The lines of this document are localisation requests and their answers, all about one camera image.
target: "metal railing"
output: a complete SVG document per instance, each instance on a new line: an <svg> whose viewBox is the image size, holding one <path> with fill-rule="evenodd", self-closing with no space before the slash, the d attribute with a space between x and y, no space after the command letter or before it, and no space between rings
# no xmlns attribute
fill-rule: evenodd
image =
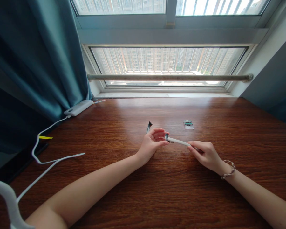
<svg viewBox="0 0 286 229"><path fill-rule="evenodd" d="M247 75L87 75L88 80L122 80L122 81L242 81L249 82L253 74Z"/></svg>

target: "white cable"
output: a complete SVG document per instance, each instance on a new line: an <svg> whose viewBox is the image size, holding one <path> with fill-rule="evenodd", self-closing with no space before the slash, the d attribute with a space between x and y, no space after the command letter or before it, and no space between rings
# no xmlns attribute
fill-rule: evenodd
<svg viewBox="0 0 286 229"><path fill-rule="evenodd" d="M38 159L38 157L36 157L36 155L35 155L35 149L36 149L36 147L38 146L38 143L39 143L39 136L40 136L43 132L45 132L45 131L47 131L48 129L50 129L50 128L51 128L52 126L54 126L56 123L59 123L60 121L66 120L66 119L69 118L69 117L70 117L70 115L68 115L68 116L65 117L64 119L61 119L61 120L59 120L59 121L53 123L53 124L52 124L51 126L49 126L47 129L41 131L41 132L37 135L36 144L35 144L34 148L32 149L32 153L31 153L31 154L32 154L32 157L37 161L38 164L47 164L47 163L51 163L51 162L55 162L55 161L59 160L59 159L57 159L57 160L49 161L49 162L41 162L41 161Z"/></svg>
<svg viewBox="0 0 286 229"><path fill-rule="evenodd" d="M17 229L34 229L34 226L28 225L21 217L19 207L16 202L14 190L6 183L0 181L0 195L4 198L7 206L9 219L14 228Z"/></svg>
<svg viewBox="0 0 286 229"><path fill-rule="evenodd" d="M56 165L58 162L64 160L64 159L68 159L71 157L77 157L77 156L81 156L84 155L85 153L80 153L80 154L76 154L76 155L72 155L72 156L67 156L61 159L56 160L56 162L54 162L49 168L47 168L46 171L44 171L33 183L31 183L17 198L17 203L20 201L20 199L24 196L24 194L34 185L36 184L37 181L39 181L50 169L52 169L52 167L54 165Z"/></svg>
<svg viewBox="0 0 286 229"><path fill-rule="evenodd" d="M38 164L48 164L48 163L51 163L51 162L54 162L54 163L53 163L49 168L47 168L47 170L44 171L33 183L31 183L31 184L20 194L20 196L18 196L17 202L19 202L20 199L24 196L24 194L27 193L27 191L28 191L34 184L36 184L36 182L39 181L39 180L40 180L54 165L56 165L58 162L60 162L60 161L62 161L62 160L64 160L64 159L68 159L68 158L71 158L71 157L77 157L77 156L81 156L81 155L84 155L84 154L85 154L85 153L75 154L75 155L72 155L72 156L66 156L66 157L63 157L63 158L60 158L60 159L57 159L57 160L54 160L54 161L49 161L49 162L41 162L41 161L36 157L36 155L35 155L35 149L36 149L36 147L37 147L37 145L38 145L38 143L39 143L39 136L40 136L43 132L45 132L46 130L50 129L52 126L54 126L56 123L58 123L58 122L60 122L60 121L63 121L63 120L65 120L65 119L67 119L67 118L70 118L70 117L71 117L71 116L68 115L68 116L66 116L64 119L61 119L61 120L59 120L59 121L53 123L53 124L52 124L51 126L49 126L47 129L41 131L41 132L37 135L36 144L35 144L34 148L32 149L32 152L31 152L33 158L35 158L35 160L37 161Z"/></svg>

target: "window frame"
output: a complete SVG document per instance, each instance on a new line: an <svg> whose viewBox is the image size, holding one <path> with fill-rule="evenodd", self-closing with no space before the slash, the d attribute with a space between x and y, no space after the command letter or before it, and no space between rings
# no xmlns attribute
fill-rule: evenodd
<svg viewBox="0 0 286 229"><path fill-rule="evenodd" d="M176 16L177 0L167 0L165 14L78 15L73 9L81 29L245 29L264 28L280 2L270 0L260 15Z"/></svg>
<svg viewBox="0 0 286 229"><path fill-rule="evenodd" d="M245 47L246 50L242 57L240 57L239 62L235 66L231 74L237 75L241 70L241 67L245 65L249 57L252 55L253 51L257 47L256 44L161 44L161 45L96 45L96 44L84 44L82 45L83 51L85 52L92 68L93 72L91 74L101 74L98 64L92 54L90 48L92 47ZM101 92L203 92L203 93L226 93L229 88L231 88L236 82L227 81L224 86L207 86L207 87L178 87L178 86L110 86L107 85L105 81L96 81L96 85Z"/></svg>
<svg viewBox="0 0 286 229"><path fill-rule="evenodd" d="M95 74L95 62L89 46L94 47L133 47L160 46L241 46L248 50L236 66L233 74L241 72L249 58L263 41L269 30L270 18L281 0L271 0L261 15L221 15L221 16L176 16L177 0L167 0L166 14L135 15L93 15L79 16L73 6L72 11L83 49L86 70ZM166 87L155 90L156 86L110 86L94 81L101 92L230 92L237 82L228 82L224 87Z"/></svg>

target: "window pane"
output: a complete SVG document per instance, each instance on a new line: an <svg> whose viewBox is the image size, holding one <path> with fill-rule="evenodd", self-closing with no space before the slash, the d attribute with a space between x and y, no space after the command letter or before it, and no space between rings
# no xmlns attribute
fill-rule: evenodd
<svg viewBox="0 0 286 229"><path fill-rule="evenodd" d="M260 15L270 0L177 0L176 16Z"/></svg>
<svg viewBox="0 0 286 229"><path fill-rule="evenodd" d="M246 48L91 48L102 74L230 75ZM109 81L109 85L222 86L213 81Z"/></svg>
<svg viewBox="0 0 286 229"><path fill-rule="evenodd" d="M165 14L166 0L73 0L79 15Z"/></svg>

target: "hand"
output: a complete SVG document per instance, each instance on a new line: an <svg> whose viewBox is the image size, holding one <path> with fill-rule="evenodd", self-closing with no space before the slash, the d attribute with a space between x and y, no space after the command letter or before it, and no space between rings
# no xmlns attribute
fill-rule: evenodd
<svg viewBox="0 0 286 229"><path fill-rule="evenodd" d="M169 142L165 140L165 134L169 134L169 132L161 128L154 128L144 135L141 147L136 153L144 164L149 161L157 149L169 145Z"/></svg>
<svg viewBox="0 0 286 229"><path fill-rule="evenodd" d="M197 152L193 147L188 146L188 150L191 151L196 159L208 169L216 172L218 175L222 176L225 173L231 172L231 167L225 163L219 155L217 154L214 146L210 142L188 142L191 146L196 147L202 151L202 153Z"/></svg>

